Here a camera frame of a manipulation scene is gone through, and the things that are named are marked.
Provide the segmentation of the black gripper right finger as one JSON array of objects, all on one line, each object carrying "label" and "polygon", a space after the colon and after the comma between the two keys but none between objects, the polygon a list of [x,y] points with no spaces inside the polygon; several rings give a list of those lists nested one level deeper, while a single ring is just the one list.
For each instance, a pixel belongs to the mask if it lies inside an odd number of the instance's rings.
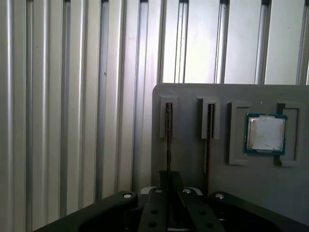
[{"label": "black gripper right finger", "polygon": [[185,188],[179,172],[171,172],[171,187],[186,218],[197,232],[307,232],[309,227],[226,192],[214,192],[205,201]]}]

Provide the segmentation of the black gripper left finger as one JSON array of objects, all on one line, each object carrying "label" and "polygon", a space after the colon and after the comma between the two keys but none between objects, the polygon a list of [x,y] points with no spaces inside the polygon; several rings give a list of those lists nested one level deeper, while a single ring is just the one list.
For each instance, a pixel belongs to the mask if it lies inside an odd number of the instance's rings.
[{"label": "black gripper left finger", "polygon": [[40,232],[165,232],[168,228],[169,178],[147,194],[121,191],[38,229]]}]

